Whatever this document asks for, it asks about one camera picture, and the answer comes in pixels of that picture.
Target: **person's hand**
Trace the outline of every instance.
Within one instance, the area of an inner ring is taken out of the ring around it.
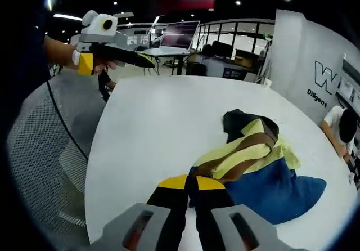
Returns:
[[[343,157],[345,154],[347,154],[347,147],[345,145],[337,144],[335,146],[335,150],[339,157]]]
[[[105,69],[105,66],[107,65],[112,70],[116,69],[116,63],[114,61],[103,61],[100,59],[94,59],[94,73],[95,75],[100,75],[101,72]]]
[[[346,163],[350,160],[350,155],[349,155],[349,153],[347,153],[347,154],[344,155],[344,160],[345,160]]]

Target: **white shirt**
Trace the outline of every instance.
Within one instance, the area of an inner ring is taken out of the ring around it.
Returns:
[[[334,135],[335,139],[337,140],[337,142],[341,145],[346,145],[346,149],[348,151],[348,154],[351,154],[351,152],[353,151],[354,148],[354,138],[349,142],[349,143],[344,143],[341,138],[340,138],[340,133],[339,133],[339,123],[340,123],[340,118],[343,115],[345,109],[343,109],[340,106],[334,106],[325,116],[324,121],[327,122],[328,126],[330,126],[332,134]]]

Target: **yellow cloth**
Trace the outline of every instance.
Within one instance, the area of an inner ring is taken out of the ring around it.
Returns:
[[[200,157],[194,166],[198,167],[204,163],[207,163],[212,160],[216,160],[226,156],[227,154],[234,151],[235,148],[247,137],[255,133],[264,133],[264,128],[262,121],[260,119],[253,120],[246,127],[244,127],[241,132],[244,134],[244,137],[238,138],[230,143],[225,144],[222,147],[214,149],[207,154]],[[286,144],[285,140],[279,135],[277,142],[275,143],[273,149],[266,144],[256,144],[250,147],[247,147],[243,150],[237,151],[228,158],[226,158],[219,166],[213,169],[212,175],[215,179],[221,179],[230,169],[236,165],[245,162],[250,159],[258,159],[258,161],[249,167],[245,173],[251,173],[258,171],[265,166],[271,164],[273,161],[285,157],[286,164],[289,169],[296,169],[300,167],[300,161],[291,151],[291,148]]]

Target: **person's arm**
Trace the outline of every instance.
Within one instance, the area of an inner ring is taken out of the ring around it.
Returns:
[[[351,153],[354,149],[354,140],[355,140],[355,137],[353,137],[353,139],[346,145],[347,154],[345,154],[345,156],[344,156],[345,162],[348,162],[350,160]]]
[[[44,45],[50,64],[56,62],[67,68],[78,69],[73,62],[73,52],[76,49],[73,45],[64,44],[58,40],[51,39],[47,35],[45,35]]]
[[[320,125],[320,128],[322,129],[328,140],[331,142],[331,144],[334,146],[338,156],[343,157],[347,153],[347,148],[345,145],[341,145],[338,143],[338,141],[334,137],[334,134],[332,133],[329,124],[325,120],[323,120]]]
[[[334,106],[325,116],[322,121],[320,128],[324,132],[325,136],[330,140],[331,144],[334,146],[339,157],[343,157],[347,153],[347,148],[345,145],[341,145],[335,138],[332,133],[331,127],[334,124],[338,124],[339,118],[343,113],[343,109],[339,106]]]

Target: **wall sign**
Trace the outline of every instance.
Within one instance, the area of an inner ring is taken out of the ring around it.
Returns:
[[[333,95],[338,87],[338,82],[335,79],[337,75],[338,74],[334,74],[328,67],[324,69],[321,62],[315,61],[315,84],[321,88],[321,91],[325,91],[328,95]],[[308,89],[307,94],[310,95],[315,102],[327,107],[327,103],[312,89]]]
[[[321,62],[315,61],[315,84],[323,88],[329,95],[333,95],[337,89],[337,81],[335,80],[338,74],[333,74],[328,67],[324,69]]]

